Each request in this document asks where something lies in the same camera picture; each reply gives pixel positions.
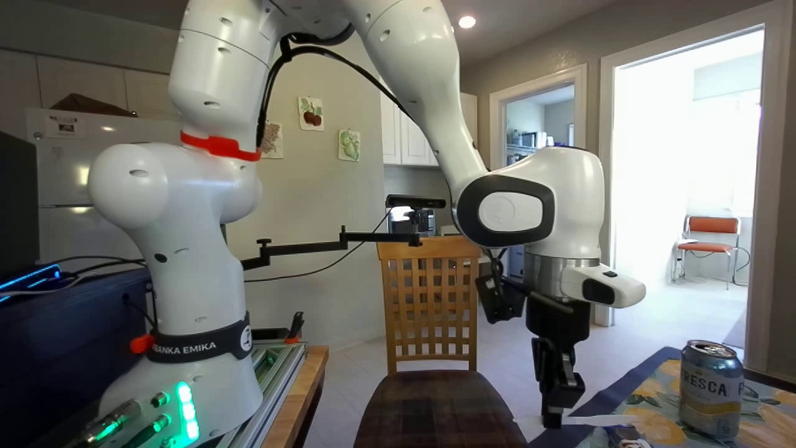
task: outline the table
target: table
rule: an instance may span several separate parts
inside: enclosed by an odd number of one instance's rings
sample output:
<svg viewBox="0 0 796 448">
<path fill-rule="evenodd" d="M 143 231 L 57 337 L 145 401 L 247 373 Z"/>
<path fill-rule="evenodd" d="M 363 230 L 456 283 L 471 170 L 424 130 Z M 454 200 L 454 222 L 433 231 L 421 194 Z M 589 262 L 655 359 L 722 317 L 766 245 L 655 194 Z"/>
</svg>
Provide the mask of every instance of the table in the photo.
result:
<svg viewBox="0 0 796 448">
<path fill-rule="evenodd" d="M 327 345 L 308 345 L 298 373 L 267 433 L 265 448 L 301 446 L 322 401 Z"/>
</svg>

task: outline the floor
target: floor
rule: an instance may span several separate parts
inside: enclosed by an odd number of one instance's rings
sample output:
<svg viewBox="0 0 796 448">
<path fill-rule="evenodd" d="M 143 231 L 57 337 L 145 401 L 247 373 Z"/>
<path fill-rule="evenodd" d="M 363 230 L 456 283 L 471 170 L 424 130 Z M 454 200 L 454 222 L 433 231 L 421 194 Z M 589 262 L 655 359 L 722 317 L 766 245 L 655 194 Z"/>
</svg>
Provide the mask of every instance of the floor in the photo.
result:
<svg viewBox="0 0 796 448">
<path fill-rule="evenodd" d="M 683 348 L 690 338 L 726 342 L 745 309 L 745 287 L 685 278 L 650 292 L 648 298 L 632 309 L 614 311 L 612 326 L 592 326 L 592 337 L 577 345 L 574 368 L 587 383 L 579 404 L 614 383 L 624 370 L 663 345 Z M 504 324 L 480 322 L 480 370 L 504 394 L 526 438 L 533 441 L 542 426 L 526 318 Z M 383 377 L 383 342 L 331 348 L 323 399 L 307 446 L 353 446 L 363 408 Z"/>
</svg>

